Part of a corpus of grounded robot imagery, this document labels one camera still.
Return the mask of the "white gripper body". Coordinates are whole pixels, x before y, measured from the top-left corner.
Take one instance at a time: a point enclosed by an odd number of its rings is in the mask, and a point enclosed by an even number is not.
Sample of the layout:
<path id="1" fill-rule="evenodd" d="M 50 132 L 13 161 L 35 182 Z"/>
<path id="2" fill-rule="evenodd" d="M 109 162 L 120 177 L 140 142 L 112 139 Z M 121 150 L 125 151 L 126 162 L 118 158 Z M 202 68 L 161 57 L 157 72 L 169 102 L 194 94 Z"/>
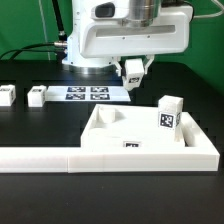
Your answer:
<path id="1" fill-rule="evenodd" d="M 189 43 L 191 6 L 165 7 L 147 27 L 123 26 L 119 20 L 81 19 L 79 52 L 84 58 L 183 52 Z"/>

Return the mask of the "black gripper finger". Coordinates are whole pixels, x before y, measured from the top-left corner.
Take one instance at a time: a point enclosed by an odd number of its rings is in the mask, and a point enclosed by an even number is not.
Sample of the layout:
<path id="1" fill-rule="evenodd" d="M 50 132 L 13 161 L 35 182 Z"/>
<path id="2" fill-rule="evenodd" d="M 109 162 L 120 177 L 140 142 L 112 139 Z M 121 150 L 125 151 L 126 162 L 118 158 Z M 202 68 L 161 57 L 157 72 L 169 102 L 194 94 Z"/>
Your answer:
<path id="1" fill-rule="evenodd" d="M 143 67 L 144 67 L 144 73 L 148 73 L 148 69 L 151 66 L 151 64 L 154 61 L 155 56 L 154 55 L 146 55 L 143 60 Z"/>
<path id="2" fill-rule="evenodd" d="M 120 57 L 112 57 L 111 63 L 115 66 L 115 71 L 118 76 L 122 75 L 122 66 L 120 64 L 121 58 Z"/>

